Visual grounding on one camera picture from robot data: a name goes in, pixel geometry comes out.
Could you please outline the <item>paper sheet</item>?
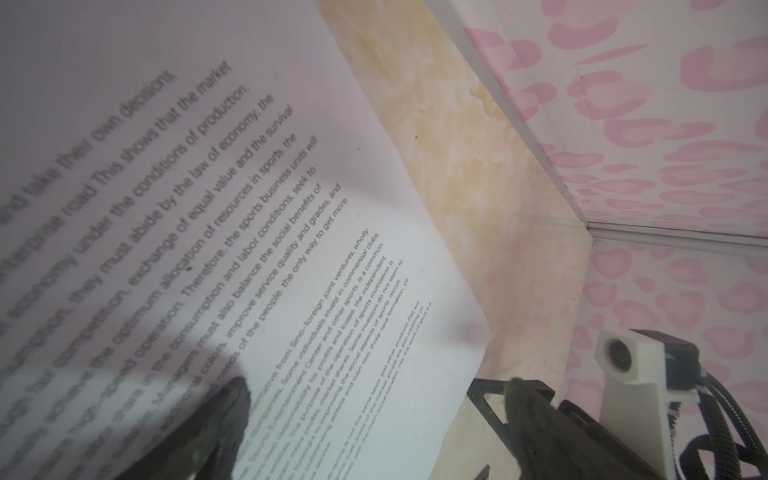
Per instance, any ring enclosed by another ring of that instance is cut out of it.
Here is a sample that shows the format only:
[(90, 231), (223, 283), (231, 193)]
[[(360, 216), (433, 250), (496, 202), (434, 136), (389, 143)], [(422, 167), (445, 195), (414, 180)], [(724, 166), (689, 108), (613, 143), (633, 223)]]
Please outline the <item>paper sheet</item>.
[(313, 1), (1, 5), (1, 475), (426, 479), (485, 316)]

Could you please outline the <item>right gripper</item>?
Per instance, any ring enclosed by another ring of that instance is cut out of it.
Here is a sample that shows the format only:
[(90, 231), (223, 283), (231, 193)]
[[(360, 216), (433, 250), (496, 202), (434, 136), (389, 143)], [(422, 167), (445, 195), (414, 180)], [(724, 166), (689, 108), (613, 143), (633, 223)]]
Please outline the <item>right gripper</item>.
[[(503, 398), (503, 406), (513, 393), (512, 387), (521, 384), (539, 393), (548, 402), (555, 391), (541, 380), (491, 380), (475, 378), (467, 397), (485, 419), (510, 454), (514, 454), (512, 429), (503, 421), (488, 402), (489, 396)], [(572, 429), (571, 443), (587, 462), (605, 479), (662, 479), (662, 476), (639, 455), (632, 452), (621, 440), (610, 433), (581, 407), (563, 400), (557, 411), (565, 416), (566, 425)]]

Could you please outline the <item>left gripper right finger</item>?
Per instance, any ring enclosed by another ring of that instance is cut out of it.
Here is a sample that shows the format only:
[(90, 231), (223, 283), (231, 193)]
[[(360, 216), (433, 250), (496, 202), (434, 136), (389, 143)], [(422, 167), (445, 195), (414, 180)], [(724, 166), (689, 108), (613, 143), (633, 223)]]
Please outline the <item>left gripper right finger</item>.
[(636, 477), (525, 380), (509, 382), (505, 412), (522, 479)]

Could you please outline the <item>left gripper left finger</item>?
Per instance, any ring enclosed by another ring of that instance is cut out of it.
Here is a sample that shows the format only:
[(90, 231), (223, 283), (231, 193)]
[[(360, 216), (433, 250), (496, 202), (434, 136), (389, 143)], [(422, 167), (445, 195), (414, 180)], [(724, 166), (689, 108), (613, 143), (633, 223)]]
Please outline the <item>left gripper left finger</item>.
[(248, 425), (250, 406), (246, 380), (233, 378), (117, 478), (230, 479)]

